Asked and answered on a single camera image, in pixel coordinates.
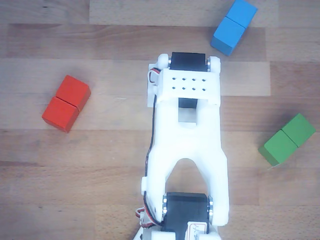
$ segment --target blue cube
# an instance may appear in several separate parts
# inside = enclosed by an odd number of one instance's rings
[[[226,17],[246,29],[254,18],[257,10],[258,8],[244,0],[235,0]]]
[[[230,56],[245,30],[243,26],[225,17],[213,34],[211,46]]]

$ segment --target sticker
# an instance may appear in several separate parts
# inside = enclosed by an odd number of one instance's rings
[[[185,240],[198,240],[200,234],[207,233],[207,223],[200,221],[189,221],[186,229]]]

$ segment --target wooden table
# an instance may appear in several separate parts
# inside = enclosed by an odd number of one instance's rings
[[[221,58],[223,239],[320,239],[320,134],[279,167],[257,150],[297,113],[320,129],[320,1],[250,0],[258,12],[226,57],[210,40],[232,2],[1,0],[1,240],[135,235],[151,137],[147,67],[173,51]],[[92,91],[69,134],[41,118],[65,75]],[[167,189],[206,192],[190,160]]]

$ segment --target green wooden block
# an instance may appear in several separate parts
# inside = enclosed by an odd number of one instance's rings
[[[279,130],[258,151],[272,166],[276,166],[282,164],[297,148],[297,145]]]
[[[282,131],[300,147],[316,132],[316,129],[299,113],[282,128]]]

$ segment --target cube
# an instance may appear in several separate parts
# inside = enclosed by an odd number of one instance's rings
[[[279,130],[258,151],[272,166],[276,166],[282,164],[297,148],[297,145]]]
[[[90,88],[82,81],[67,75],[61,83],[55,96],[78,108],[79,112],[84,108],[91,95]]]
[[[316,129],[299,113],[282,128],[282,131],[300,147],[316,132]]]
[[[226,17],[246,29],[257,10],[255,6],[244,0],[235,0]]]
[[[230,56],[244,32],[243,26],[225,17],[213,34],[211,46]]]
[[[75,106],[54,96],[42,118],[47,124],[68,133],[78,115],[79,110]]]

